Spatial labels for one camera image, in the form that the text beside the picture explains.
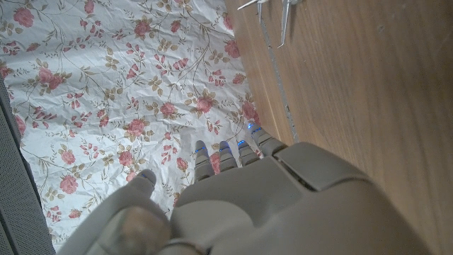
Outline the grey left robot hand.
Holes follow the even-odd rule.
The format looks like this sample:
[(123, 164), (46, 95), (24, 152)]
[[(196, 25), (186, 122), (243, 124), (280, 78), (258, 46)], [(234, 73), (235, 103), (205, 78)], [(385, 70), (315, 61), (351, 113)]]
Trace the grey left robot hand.
[(219, 173), (202, 141), (195, 180), (170, 216), (151, 200), (145, 169), (105, 199), (61, 254), (429, 254), (430, 249), (363, 171), (314, 144), (288, 146), (261, 126), (259, 147), (219, 146)]

